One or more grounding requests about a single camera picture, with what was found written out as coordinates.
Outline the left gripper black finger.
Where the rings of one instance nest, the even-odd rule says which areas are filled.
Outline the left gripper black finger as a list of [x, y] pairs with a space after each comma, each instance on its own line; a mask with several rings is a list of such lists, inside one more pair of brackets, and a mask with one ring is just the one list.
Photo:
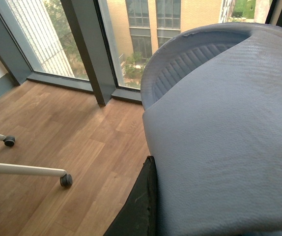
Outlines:
[[148, 156], [124, 206], [110, 224], [106, 236], [154, 236], [157, 214], [157, 170]]

